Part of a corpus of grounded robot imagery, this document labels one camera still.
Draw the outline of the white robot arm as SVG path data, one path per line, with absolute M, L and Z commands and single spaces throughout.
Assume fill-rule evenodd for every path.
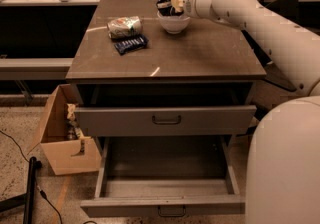
M 320 37 L 258 0 L 171 0 L 193 18 L 246 31 L 298 97 L 258 124 L 247 162 L 246 224 L 320 224 Z

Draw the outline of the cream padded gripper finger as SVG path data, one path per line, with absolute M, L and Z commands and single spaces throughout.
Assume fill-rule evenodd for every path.
M 170 0 L 172 7 L 175 9 L 176 12 L 183 11 L 183 0 Z

